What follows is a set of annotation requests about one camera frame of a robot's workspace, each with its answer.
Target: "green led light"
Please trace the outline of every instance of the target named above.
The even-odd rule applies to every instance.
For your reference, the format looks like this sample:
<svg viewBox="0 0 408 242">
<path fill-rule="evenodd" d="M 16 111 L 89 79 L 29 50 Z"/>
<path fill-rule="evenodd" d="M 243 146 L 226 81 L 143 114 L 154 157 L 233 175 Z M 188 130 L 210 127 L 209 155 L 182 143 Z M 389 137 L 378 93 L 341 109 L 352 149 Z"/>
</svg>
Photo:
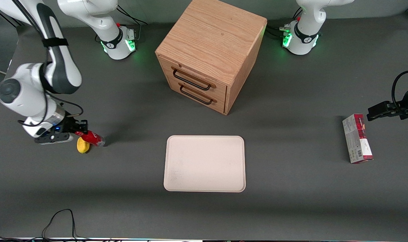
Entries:
<svg viewBox="0 0 408 242">
<path fill-rule="evenodd" d="M 292 34 L 289 33 L 288 35 L 286 35 L 286 37 L 284 37 L 283 39 L 283 46 L 288 47 L 290 44 L 290 40 L 292 39 Z"/>
<path fill-rule="evenodd" d="M 316 46 L 317 39 L 319 38 L 319 35 L 316 36 L 316 40 L 314 41 L 313 47 Z"/>
<path fill-rule="evenodd" d="M 105 49 L 105 46 L 104 46 L 104 44 L 102 43 L 102 41 L 101 41 L 101 45 L 102 45 L 102 47 L 104 48 L 104 52 L 107 53 L 107 50 Z"/>
<path fill-rule="evenodd" d="M 133 40 L 125 40 L 126 45 L 128 46 L 129 50 L 135 51 L 135 41 Z"/>
</svg>

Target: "cabinet top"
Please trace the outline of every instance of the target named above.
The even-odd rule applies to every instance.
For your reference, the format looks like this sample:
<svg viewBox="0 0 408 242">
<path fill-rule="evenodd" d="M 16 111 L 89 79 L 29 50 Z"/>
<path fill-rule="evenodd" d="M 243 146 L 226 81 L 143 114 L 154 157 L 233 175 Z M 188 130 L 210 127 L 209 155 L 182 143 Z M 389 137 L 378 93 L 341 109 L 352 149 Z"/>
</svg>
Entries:
<svg viewBox="0 0 408 242">
<path fill-rule="evenodd" d="M 193 0 L 156 54 L 231 85 L 267 19 L 218 0 Z"/>
</svg>

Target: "cable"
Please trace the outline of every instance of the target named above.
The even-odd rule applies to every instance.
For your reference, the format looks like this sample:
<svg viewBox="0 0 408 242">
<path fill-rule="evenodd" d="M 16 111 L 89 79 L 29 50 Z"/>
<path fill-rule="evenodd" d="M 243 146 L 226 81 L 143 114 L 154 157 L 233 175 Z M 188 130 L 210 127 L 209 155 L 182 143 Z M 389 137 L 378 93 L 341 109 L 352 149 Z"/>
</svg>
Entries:
<svg viewBox="0 0 408 242">
<path fill-rule="evenodd" d="M 284 36 L 277 35 L 277 34 L 274 34 L 274 33 L 272 33 L 272 32 L 269 32 L 268 29 L 265 30 L 265 33 L 271 34 L 272 36 L 279 37 L 279 38 L 283 38 L 283 37 L 284 37 Z"/>
<path fill-rule="evenodd" d="M 10 22 L 10 20 L 8 20 L 8 18 L 6 18 L 6 17 L 5 17 L 4 15 L 2 15 L 1 13 L 0 13 L 0 16 L 1 16 L 3 19 L 7 20 L 7 22 L 9 22 L 13 27 L 16 28 L 16 26 L 15 26 L 12 22 Z"/>
<path fill-rule="evenodd" d="M 12 18 L 13 21 L 15 21 L 19 26 L 22 26 L 21 23 L 19 23 L 15 18 Z"/>
<path fill-rule="evenodd" d="M 293 19 L 297 18 L 301 13 L 302 13 L 302 9 L 301 9 L 301 11 L 299 11 L 298 14 L 296 14 L 296 16 L 293 17 Z"/>
<path fill-rule="evenodd" d="M 268 29 L 273 29 L 273 30 L 278 30 L 278 31 L 280 30 L 280 29 L 278 29 L 278 28 L 275 28 L 275 27 L 272 27 L 272 26 L 269 26 L 269 25 L 267 25 L 267 28 L 268 28 Z"/>
<path fill-rule="evenodd" d="M 131 17 L 129 14 L 122 12 L 120 9 L 117 9 L 117 10 L 118 10 L 120 13 L 122 13 L 123 15 L 126 15 L 127 17 L 132 18 L 132 19 L 135 21 L 135 23 L 137 23 L 138 25 L 140 24 L 140 23 L 137 22 L 136 19 L 134 19 L 133 17 Z"/>
<path fill-rule="evenodd" d="M 80 109 L 80 113 L 71 114 L 71 115 L 68 115 L 67 117 L 69 117 L 69 118 L 70 118 L 70 117 L 77 117 L 77 116 L 80 116 L 80 115 L 82 115 L 82 114 L 84 113 L 84 109 L 83 109 L 79 104 L 73 103 L 73 102 L 69 102 L 69 101 L 65 101 L 65 100 L 63 100 L 63 99 L 60 99 L 60 98 L 54 96 L 53 94 L 51 94 L 50 92 L 46 92 L 46 93 L 47 93 L 47 95 L 49 95 L 50 97 L 52 97 L 52 98 L 54 98 L 54 99 L 56 99 L 56 100 L 58 100 L 58 101 L 61 101 L 61 102 L 64 102 L 64 103 L 67 103 L 67 104 L 76 106 L 76 107 L 78 107 L 78 108 Z"/>
<path fill-rule="evenodd" d="M 295 14 L 294 14 L 293 17 L 292 17 L 293 19 L 295 19 L 296 14 L 299 14 L 298 11 L 299 11 L 300 9 L 302 9 L 302 8 L 299 7 L 299 8 L 296 10 Z"/>
<path fill-rule="evenodd" d="M 41 29 L 38 27 L 37 23 L 35 20 L 31 17 L 29 12 L 26 10 L 26 8 L 18 1 L 18 0 L 12 0 L 13 3 L 18 7 L 20 12 L 26 17 L 26 19 L 29 21 L 29 23 L 34 27 L 35 31 L 40 35 L 41 39 L 44 39 L 43 34 L 41 33 Z"/>
<path fill-rule="evenodd" d="M 141 38 L 141 27 L 143 27 L 143 25 L 140 25 L 140 30 L 139 30 L 139 32 L 138 32 L 137 41 L 140 40 L 140 38 Z"/>
<path fill-rule="evenodd" d="M 95 42 L 96 43 L 101 43 L 101 41 L 97 41 L 96 38 L 98 37 L 98 34 L 95 34 Z"/>
<path fill-rule="evenodd" d="M 395 98 L 395 89 L 396 89 L 396 84 L 398 83 L 399 78 L 401 78 L 403 75 L 407 74 L 408 71 L 402 72 L 401 74 L 399 74 L 395 80 L 393 81 L 393 85 L 392 85 L 392 101 L 395 104 L 396 109 L 398 110 L 398 112 L 400 112 L 402 115 L 408 117 L 408 114 L 401 109 L 401 107 L 399 106 L 399 104 L 396 102 L 396 98 Z"/>
<path fill-rule="evenodd" d="M 17 239 L 17 238 L 5 238 L 5 237 L 0 236 L 0 242 L 35 242 L 35 240 L 37 240 L 37 241 L 42 241 L 42 242 L 59 242 L 59 241 L 60 241 L 60 242 L 70 242 L 71 239 L 50 239 L 50 238 L 47 238 L 47 237 L 46 237 L 47 229 L 48 229 L 48 228 L 50 227 L 50 225 L 52 224 L 53 220 L 55 219 L 55 216 L 56 216 L 58 213 L 63 212 L 63 211 L 69 211 L 69 212 L 71 213 L 71 219 L 72 219 L 72 238 L 74 238 L 76 242 L 85 242 L 86 240 L 84 240 L 84 239 L 87 239 L 87 240 L 91 240 L 91 241 L 92 241 L 92 239 L 89 239 L 89 238 L 86 238 L 86 237 L 82 237 L 82 236 L 79 236 L 79 235 L 77 234 L 76 228 L 75 228 L 75 220 L 74 220 L 73 212 L 72 212 L 71 209 L 67 208 L 67 209 L 63 209 L 63 210 L 57 211 L 57 212 L 52 216 L 52 218 L 50 219 L 50 222 L 47 224 L 46 227 L 44 227 L 43 231 L 41 232 L 41 237 L 35 237 L 35 238 L 32 238 L 32 239 Z"/>
<path fill-rule="evenodd" d="M 127 12 L 126 10 L 124 10 L 120 5 L 118 5 L 118 7 L 119 7 L 120 9 L 122 9 L 122 11 L 124 11 L 124 12 L 122 12 L 122 11 L 120 11 L 120 10 L 118 9 L 119 12 L 121 12 L 121 13 L 123 13 L 124 15 L 126 15 L 126 16 L 132 18 L 133 20 L 135 20 L 135 22 L 136 22 L 137 24 L 139 24 L 137 21 L 140 21 L 141 23 L 144 23 L 145 25 L 148 25 L 148 23 L 146 23 L 146 22 L 144 22 L 144 21 L 142 21 L 142 20 L 139 20 L 138 18 L 134 18 L 134 17 L 132 17 L 131 15 L 129 15 L 128 12 Z"/>
</svg>

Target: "red can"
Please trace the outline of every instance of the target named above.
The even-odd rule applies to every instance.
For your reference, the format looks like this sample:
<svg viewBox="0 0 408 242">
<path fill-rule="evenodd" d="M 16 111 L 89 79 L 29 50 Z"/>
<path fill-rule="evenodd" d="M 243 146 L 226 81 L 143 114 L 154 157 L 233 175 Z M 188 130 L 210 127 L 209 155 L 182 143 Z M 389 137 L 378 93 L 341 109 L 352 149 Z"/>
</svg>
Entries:
<svg viewBox="0 0 408 242">
<path fill-rule="evenodd" d="M 105 144 L 105 139 L 92 131 L 87 131 L 87 134 L 77 131 L 75 132 L 76 135 L 80 136 L 84 141 L 89 144 L 93 144 L 97 147 L 102 147 Z"/>
</svg>

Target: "black strap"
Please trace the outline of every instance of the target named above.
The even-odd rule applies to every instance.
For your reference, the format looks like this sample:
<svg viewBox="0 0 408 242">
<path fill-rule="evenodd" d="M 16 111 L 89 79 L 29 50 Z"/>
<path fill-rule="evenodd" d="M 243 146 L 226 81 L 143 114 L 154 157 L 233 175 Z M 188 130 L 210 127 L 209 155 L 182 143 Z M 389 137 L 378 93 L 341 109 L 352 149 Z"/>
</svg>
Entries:
<svg viewBox="0 0 408 242">
<path fill-rule="evenodd" d="M 302 43 L 310 43 L 319 34 L 318 32 L 313 35 L 306 35 L 306 34 L 301 33 L 301 31 L 299 31 L 298 29 L 298 23 L 295 24 L 294 31 L 295 31 L 296 36 L 301 39 Z"/>
<path fill-rule="evenodd" d="M 43 42 L 43 45 L 46 48 L 60 46 L 60 45 L 68 45 L 67 39 L 50 38 L 50 39 L 44 39 L 41 41 Z"/>
<path fill-rule="evenodd" d="M 109 49 L 116 49 L 116 46 L 118 45 L 118 43 L 120 43 L 122 41 L 122 39 L 123 39 L 123 32 L 119 28 L 119 34 L 114 40 L 112 40 L 112 41 L 103 41 L 103 40 L 101 40 L 101 42 L 105 46 L 107 46 L 107 48 L 109 48 Z"/>
</svg>

